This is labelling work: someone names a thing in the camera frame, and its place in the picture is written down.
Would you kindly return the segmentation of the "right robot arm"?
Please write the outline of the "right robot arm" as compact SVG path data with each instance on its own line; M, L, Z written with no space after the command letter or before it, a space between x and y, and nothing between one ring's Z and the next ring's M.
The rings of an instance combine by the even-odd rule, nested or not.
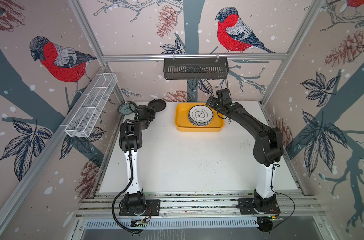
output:
M260 168L253 204L257 212L264 213L276 204L274 171L284 153L282 133L278 128L260 122L240 103L233 103L229 89L218 90L216 94L216 97L209 97L206 106L238 123L255 140L253 156Z

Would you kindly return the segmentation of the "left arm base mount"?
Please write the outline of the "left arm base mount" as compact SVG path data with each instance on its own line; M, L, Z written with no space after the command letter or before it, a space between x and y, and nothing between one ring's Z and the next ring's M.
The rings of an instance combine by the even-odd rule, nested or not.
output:
M145 202L134 202L122 200L119 210L120 217L158 216L160 211L160 200L145 200Z

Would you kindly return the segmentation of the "white plate green motif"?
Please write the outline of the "white plate green motif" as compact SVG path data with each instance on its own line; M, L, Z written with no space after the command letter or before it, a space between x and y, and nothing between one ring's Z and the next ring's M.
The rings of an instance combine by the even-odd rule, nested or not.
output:
M195 120L197 122L206 122L212 121L214 117L213 111L211 108L203 105L197 105L190 109L189 111L189 119Z

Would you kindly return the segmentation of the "small black plate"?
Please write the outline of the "small black plate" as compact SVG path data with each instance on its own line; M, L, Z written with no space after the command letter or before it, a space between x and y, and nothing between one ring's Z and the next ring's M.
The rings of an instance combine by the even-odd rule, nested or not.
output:
M155 109L156 112L161 112L166 108L166 102L162 99L154 99L150 101L147 106Z

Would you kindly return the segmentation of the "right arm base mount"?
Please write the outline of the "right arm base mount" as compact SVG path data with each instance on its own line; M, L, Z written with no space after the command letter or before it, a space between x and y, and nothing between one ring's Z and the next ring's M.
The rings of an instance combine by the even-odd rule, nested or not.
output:
M241 215L280 215L281 210L279 208L277 200L273 200L272 203L266 207L262 207L257 210L252 198L241 198L237 200L237 209L240 210Z

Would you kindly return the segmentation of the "small teal patterned plate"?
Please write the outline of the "small teal patterned plate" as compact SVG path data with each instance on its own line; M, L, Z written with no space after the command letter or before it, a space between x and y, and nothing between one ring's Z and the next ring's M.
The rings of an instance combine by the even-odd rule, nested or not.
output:
M137 105L134 102L124 102L118 107L118 112L124 116L136 113L136 110Z

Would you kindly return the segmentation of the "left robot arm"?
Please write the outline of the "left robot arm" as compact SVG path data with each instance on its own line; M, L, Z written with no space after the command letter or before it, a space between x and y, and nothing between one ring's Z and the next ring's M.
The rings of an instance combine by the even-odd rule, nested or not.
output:
M138 180L138 150L143 145L142 131L148 129L155 118L156 110L147 105L137 106L133 102L128 103L128 108L135 116L132 120L125 120L120 126L119 146L125 155L128 174L128 184L123 190L125 195L120 202L120 208L138 215L147 209L143 189Z

